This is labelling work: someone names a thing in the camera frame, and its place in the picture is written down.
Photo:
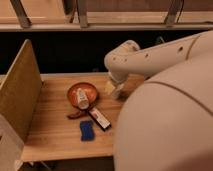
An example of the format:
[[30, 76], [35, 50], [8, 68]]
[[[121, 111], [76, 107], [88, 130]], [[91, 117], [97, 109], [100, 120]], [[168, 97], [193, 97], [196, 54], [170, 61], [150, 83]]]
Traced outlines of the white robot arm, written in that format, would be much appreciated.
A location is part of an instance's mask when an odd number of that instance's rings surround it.
[[213, 30], [146, 49], [128, 40], [104, 63], [110, 93], [145, 77], [119, 114], [115, 171], [213, 171]]

